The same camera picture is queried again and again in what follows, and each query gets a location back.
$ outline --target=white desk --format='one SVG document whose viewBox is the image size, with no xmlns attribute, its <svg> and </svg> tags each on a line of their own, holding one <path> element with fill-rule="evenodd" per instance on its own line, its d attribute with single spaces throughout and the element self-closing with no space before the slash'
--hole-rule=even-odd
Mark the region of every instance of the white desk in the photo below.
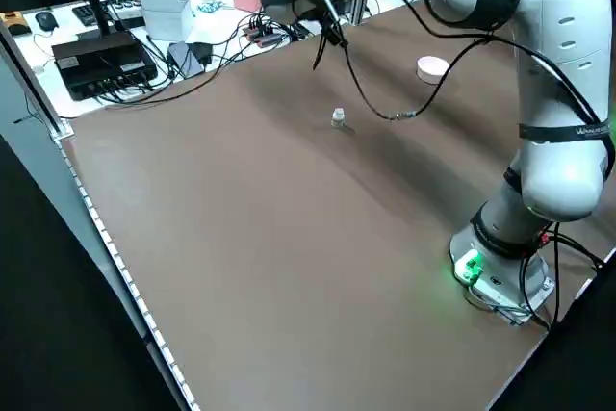
<svg viewBox="0 0 616 411">
<path fill-rule="evenodd" d="M 245 18 L 249 13 L 242 12 L 235 9 L 222 9 L 215 13 L 203 13 L 197 7 L 206 0 L 191 0 L 192 10 L 195 14 L 195 22 L 192 27 L 191 34 L 189 35 L 187 42 L 204 42 L 204 43 L 220 43 L 229 38 L 233 31 L 238 27 L 240 21 Z M 233 6 L 233 0 L 219 0 L 224 2 L 227 6 Z M 377 14 L 380 8 L 382 13 L 402 5 L 400 0 L 377 0 L 378 7 L 374 0 L 368 0 L 368 6 L 371 9 L 372 14 Z M 56 112 L 61 117 L 74 118 L 86 113 L 95 111 L 101 108 L 101 101 L 93 98 L 74 101 L 68 94 L 64 81 L 60 76 L 60 72 L 53 63 L 51 56 L 51 46 L 59 43 L 65 43 L 74 41 L 77 39 L 77 34 L 85 31 L 94 30 L 95 27 L 84 27 L 79 21 L 77 16 L 72 12 L 72 9 L 77 5 L 83 5 L 83 3 L 74 3 L 66 6 L 61 6 L 52 10 L 52 13 L 58 21 L 59 28 L 57 28 L 51 37 L 42 36 L 22 36 L 15 38 L 21 53 L 24 55 L 26 61 L 30 67 L 34 70 L 38 70 L 38 80 L 47 93 L 49 100 L 54 106 Z M 28 24 L 30 25 L 34 34 L 48 36 L 48 33 L 44 33 L 38 26 L 35 20 L 34 13 L 27 13 L 25 15 Z M 317 33 L 318 27 L 315 25 L 307 25 L 308 29 Z M 149 46 L 146 36 L 145 28 L 135 28 L 132 30 L 133 34 L 141 40 L 143 43 Z M 170 42 L 156 41 L 156 45 L 161 49 L 163 53 L 167 53 L 167 49 Z M 226 50 L 226 57 L 232 57 L 246 47 L 249 42 L 237 37 L 230 41 Z M 224 53 L 225 45 L 215 46 L 213 53 L 215 55 L 222 55 Z M 258 55 L 263 52 L 270 51 L 273 47 L 261 49 L 257 45 L 249 46 L 244 55 L 249 57 Z M 216 69 L 220 63 L 220 59 L 213 58 L 212 63 L 207 67 L 207 71 Z M 151 82 L 152 85 L 165 80 L 164 73 L 159 70 L 159 77 Z M 139 96 L 140 92 L 124 92 L 123 96 L 129 95 Z"/>
</svg>

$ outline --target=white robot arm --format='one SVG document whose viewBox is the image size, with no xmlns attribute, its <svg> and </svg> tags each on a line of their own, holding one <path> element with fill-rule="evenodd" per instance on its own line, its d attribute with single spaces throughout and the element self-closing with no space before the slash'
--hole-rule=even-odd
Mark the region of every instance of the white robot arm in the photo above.
<svg viewBox="0 0 616 411">
<path fill-rule="evenodd" d="M 268 14 L 284 23 L 319 9 L 319 0 L 262 1 Z M 518 307 L 504 314 L 522 322 L 529 318 L 527 305 L 536 309 L 553 289 L 548 266 L 536 254 L 541 236 L 552 222 L 589 216 L 608 174 L 611 1 L 426 0 L 426 5 L 451 27 L 493 31 L 508 23 L 516 42 L 556 64 L 601 122 L 587 125 L 576 111 L 578 102 L 546 64 L 517 52 L 522 148 L 501 189 L 453 237 L 450 254 L 465 284 L 469 256 L 482 256 L 475 291 L 490 303 Z M 529 262 L 523 282 L 524 259 Z"/>
</svg>

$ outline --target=computer mouse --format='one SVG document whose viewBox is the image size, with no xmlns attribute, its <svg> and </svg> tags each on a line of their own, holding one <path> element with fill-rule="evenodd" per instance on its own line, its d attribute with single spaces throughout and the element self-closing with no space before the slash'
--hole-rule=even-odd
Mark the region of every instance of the computer mouse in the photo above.
<svg viewBox="0 0 616 411">
<path fill-rule="evenodd" d="M 35 20 L 45 33 L 50 33 L 58 27 L 58 21 L 51 12 L 38 12 L 35 15 Z"/>
</svg>

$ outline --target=green led light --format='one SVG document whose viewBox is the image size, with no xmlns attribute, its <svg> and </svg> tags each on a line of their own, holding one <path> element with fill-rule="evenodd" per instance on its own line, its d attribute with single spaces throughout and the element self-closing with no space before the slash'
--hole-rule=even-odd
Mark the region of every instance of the green led light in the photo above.
<svg viewBox="0 0 616 411">
<path fill-rule="evenodd" d="M 455 263 L 455 277 L 467 286 L 473 286 L 483 273 L 483 257 L 476 249 L 469 250 Z"/>
</svg>

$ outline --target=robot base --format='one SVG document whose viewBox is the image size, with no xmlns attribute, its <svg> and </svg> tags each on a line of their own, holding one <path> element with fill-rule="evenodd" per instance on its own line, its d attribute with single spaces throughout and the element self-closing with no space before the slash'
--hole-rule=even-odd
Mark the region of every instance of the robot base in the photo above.
<svg viewBox="0 0 616 411">
<path fill-rule="evenodd" d="M 471 255 L 479 257 L 483 272 L 473 284 L 474 295 L 511 324 L 524 324 L 530 320 L 530 313 L 520 288 L 519 260 L 504 259 L 486 249 L 471 225 L 453 236 L 449 251 L 455 268 L 455 277 L 467 287 L 470 286 L 468 274 L 460 270 L 460 264 L 464 267 L 465 261 Z M 554 282 L 548 278 L 548 273 L 548 264 L 539 254 L 535 254 L 526 270 L 526 294 L 535 312 L 554 290 Z"/>
</svg>

